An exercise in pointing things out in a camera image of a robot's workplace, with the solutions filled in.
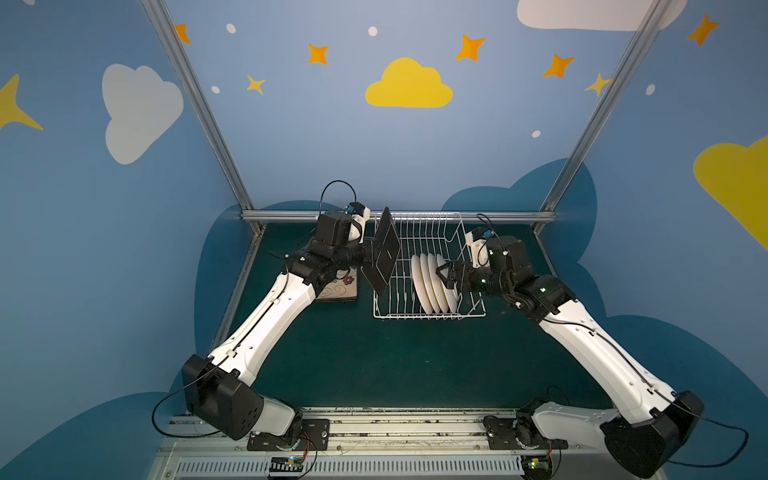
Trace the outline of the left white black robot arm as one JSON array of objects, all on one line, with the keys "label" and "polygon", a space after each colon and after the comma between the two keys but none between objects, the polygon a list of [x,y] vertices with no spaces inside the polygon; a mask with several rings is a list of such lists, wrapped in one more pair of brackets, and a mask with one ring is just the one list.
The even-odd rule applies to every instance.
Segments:
[{"label": "left white black robot arm", "polygon": [[252,431],[294,438],[297,409],[252,388],[265,360],[292,322],[335,281],[371,256],[359,202],[319,214],[308,244],[281,259],[281,271],[244,323],[207,356],[192,355],[181,369],[187,411],[232,440]]}]

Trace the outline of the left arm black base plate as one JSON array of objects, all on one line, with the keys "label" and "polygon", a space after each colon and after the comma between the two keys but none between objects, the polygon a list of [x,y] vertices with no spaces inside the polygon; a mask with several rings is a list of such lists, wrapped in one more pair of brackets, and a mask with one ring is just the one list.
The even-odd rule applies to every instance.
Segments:
[{"label": "left arm black base plate", "polygon": [[294,420],[283,435],[251,432],[248,451],[325,451],[328,448],[330,421],[328,419]]}]

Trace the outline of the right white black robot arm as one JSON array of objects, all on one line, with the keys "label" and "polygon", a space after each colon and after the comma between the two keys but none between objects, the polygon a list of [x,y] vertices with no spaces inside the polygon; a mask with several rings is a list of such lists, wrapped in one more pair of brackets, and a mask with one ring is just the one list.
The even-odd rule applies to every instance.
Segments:
[{"label": "right white black robot arm", "polygon": [[676,391],[643,367],[590,315],[558,277],[534,272],[524,243],[514,236],[467,237],[471,259],[425,256],[422,271],[445,296],[482,293],[499,297],[554,338],[609,396],[609,409],[533,400],[510,428],[524,449],[558,441],[608,453],[624,470],[652,478],[671,461],[704,420],[704,404]]}]

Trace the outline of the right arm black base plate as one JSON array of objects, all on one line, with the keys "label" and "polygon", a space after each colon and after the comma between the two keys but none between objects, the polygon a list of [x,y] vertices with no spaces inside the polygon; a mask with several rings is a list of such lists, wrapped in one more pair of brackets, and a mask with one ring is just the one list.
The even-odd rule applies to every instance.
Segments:
[{"label": "right arm black base plate", "polygon": [[487,415],[482,424],[491,450],[558,450],[569,447],[565,440],[545,438],[527,414],[518,413],[515,417]]}]

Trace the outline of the black square floral plate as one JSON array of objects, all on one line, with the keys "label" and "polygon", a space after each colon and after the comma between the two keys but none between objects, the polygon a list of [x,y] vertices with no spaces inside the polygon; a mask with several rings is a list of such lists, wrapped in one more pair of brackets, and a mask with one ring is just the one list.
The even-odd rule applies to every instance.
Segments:
[{"label": "black square floral plate", "polygon": [[320,296],[315,299],[315,302],[324,303],[340,303],[340,302],[354,302],[357,299],[356,295],[353,296]]},{"label": "black square floral plate", "polygon": [[339,270],[336,279],[327,284],[317,296],[353,296],[358,297],[358,271],[356,268]]}]

